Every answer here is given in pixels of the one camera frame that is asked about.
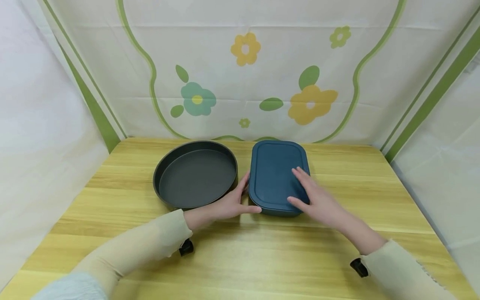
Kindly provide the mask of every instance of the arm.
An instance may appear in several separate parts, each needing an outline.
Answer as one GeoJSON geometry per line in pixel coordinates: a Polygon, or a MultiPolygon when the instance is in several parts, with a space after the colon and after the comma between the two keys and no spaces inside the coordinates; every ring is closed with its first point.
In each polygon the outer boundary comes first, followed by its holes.
{"type": "Polygon", "coordinates": [[[233,191],[212,204],[186,212],[176,210],[107,241],[80,261],[72,273],[91,275],[109,297],[122,277],[151,260],[170,257],[192,231],[215,220],[261,212],[260,207],[240,203],[248,178],[249,173],[233,191]]]}
{"type": "Polygon", "coordinates": [[[310,199],[288,201],[318,222],[338,230],[361,254],[362,263],[377,284],[395,300],[455,300],[394,241],[387,241],[365,222],[346,211],[301,168],[293,169],[310,199]]]}

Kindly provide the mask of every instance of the green leaf print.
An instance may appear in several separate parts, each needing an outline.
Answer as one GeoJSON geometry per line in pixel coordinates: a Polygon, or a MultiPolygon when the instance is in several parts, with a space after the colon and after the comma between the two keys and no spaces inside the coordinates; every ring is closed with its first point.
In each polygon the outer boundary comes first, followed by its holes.
{"type": "Polygon", "coordinates": [[[305,69],[299,78],[300,90],[303,90],[306,86],[315,84],[318,76],[320,76],[320,69],[317,66],[310,66],[305,69]]]}
{"type": "Polygon", "coordinates": [[[278,98],[268,98],[260,103],[260,109],[264,111],[272,111],[283,106],[283,101],[278,98]]]}
{"type": "Polygon", "coordinates": [[[183,105],[175,105],[170,110],[170,115],[174,118],[178,118],[183,113],[183,105]]]}
{"type": "Polygon", "coordinates": [[[187,83],[188,82],[188,73],[179,65],[175,66],[175,70],[177,71],[177,75],[179,76],[180,80],[187,83]]]}

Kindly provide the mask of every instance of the wooden table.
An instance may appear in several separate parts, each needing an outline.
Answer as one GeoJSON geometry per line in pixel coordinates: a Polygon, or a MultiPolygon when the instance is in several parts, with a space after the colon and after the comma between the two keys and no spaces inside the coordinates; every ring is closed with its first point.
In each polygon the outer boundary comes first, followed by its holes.
{"type": "MultiPolygon", "coordinates": [[[[108,239],[167,209],[152,188],[158,161],[183,140],[129,138],[98,169],[13,278],[0,299],[29,299],[67,274],[108,239]]],[[[222,142],[239,173],[253,142],[222,142]]],[[[393,238],[459,300],[477,299],[382,154],[369,146],[304,144],[312,176],[373,229],[393,238]]],[[[340,234],[307,216],[242,215],[192,238],[195,253],[177,253],[123,279],[114,299],[386,299],[371,277],[349,263],[359,255],[340,234]]]]}

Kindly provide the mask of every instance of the hand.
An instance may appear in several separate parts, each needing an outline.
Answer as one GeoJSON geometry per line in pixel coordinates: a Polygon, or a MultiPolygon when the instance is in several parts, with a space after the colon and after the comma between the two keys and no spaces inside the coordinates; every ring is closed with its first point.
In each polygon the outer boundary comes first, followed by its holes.
{"type": "Polygon", "coordinates": [[[262,208],[259,206],[242,205],[240,203],[241,195],[247,186],[249,177],[250,172],[248,171],[233,191],[207,206],[211,210],[214,219],[230,219],[241,214],[258,214],[262,212],[262,208]]]}
{"type": "Polygon", "coordinates": [[[300,167],[292,169],[293,175],[302,184],[310,199],[310,205],[295,197],[288,197],[287,200],[293,206],[309,215],[312,219],[323,223],[331,228],[338,229],[348,212],[300,167]]]}
{"type": "Polygon", "coordinates": [[[248,183],[250,172],[240,180],[237,187],[212,204],[191,209],[183,213],[188,228],[194,231],[208,226],[216,220],[236,217],[241,214],[257,214],[262,211],[259,206],[247,206],[240,203],[241,195],[248,183]]]}

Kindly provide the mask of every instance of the blue rectangular container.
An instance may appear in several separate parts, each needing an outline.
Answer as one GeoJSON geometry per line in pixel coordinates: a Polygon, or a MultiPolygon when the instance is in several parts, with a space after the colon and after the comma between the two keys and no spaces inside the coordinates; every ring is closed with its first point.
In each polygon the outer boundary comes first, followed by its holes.
{"type": "Polygon", "coordinates": [[[253,146],[250,169],[250,199],[273,216],[297,216],[301,211],[287,197],[294,196],[309,204],[307,193],[293,175],[292,168],[300,167],[310,174],[305,150],[297,143],[261,141],[253,146]]]}

